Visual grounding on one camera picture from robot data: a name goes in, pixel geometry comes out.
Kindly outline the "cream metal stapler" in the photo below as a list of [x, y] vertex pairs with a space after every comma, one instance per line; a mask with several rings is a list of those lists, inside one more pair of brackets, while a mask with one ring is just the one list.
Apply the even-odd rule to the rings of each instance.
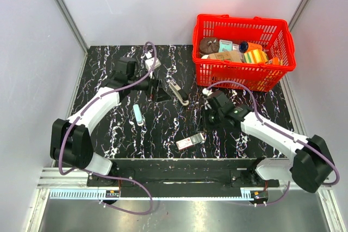
[[188, 94], [174, 81], [170, 80], [168, 82], [170, 89], [174, 93], [174, 95], [178, 98], [180, 103], [183, 106], [188, 106], [189, 105], [189, 96]]

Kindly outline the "red staple box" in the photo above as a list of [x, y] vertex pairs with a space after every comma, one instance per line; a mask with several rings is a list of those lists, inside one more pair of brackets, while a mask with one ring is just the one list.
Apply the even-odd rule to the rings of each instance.
[[191, 146], [194, 146], [198, 143], [205, 142], [206, 140], [206, 135], [203, 132], [197, 133], [191, 137], [184, 138], [180, 141], [176, 142], [177, 148], [181, 151], [184, 149], [187, 149]]

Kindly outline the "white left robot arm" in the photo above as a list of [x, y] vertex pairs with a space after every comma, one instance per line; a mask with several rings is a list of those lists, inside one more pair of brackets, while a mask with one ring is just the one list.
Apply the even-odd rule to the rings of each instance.
[[143, 91], [153, 102], [162, 102], [170, 96], [153, 75], [160, 66], [157, 58], [145, 61], [147, 73], [137, 77], [139, 64], [133, 58], [117, 59], [115, 69], [102, 81], [95, 96], [68, 119], [57, 119], [52, 125], [50, 157], [73, 169], [98, 173], [106, 186], [117, 182], [118, 173], [113, 163], [94, 151], [91, 134], [100, 120], [114, 107], [119, 106], [132, 91]]

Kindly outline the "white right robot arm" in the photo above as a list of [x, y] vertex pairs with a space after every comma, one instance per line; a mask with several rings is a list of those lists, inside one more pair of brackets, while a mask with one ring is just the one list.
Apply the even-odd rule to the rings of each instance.
[[254, 112], [236, 106], [222, 91], [203, 90], [203, 126], [207, 130], [234, 128], [251, 135], [281, 152], [283, 159], [259, 158], [242, 177], [253, 186], [268, 180], [293, 181], [301, 189], [315, 193], [334, 170], [326, 142], [318, 135], [309, 138], [293, 133]]

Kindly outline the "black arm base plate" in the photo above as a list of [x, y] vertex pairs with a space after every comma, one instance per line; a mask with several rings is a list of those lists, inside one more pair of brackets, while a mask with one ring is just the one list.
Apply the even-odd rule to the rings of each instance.
[[116, 174], [144, 185], [214, 184], [231, 187], [279, 187], [251, 173], [256, 159], [115, 159]]

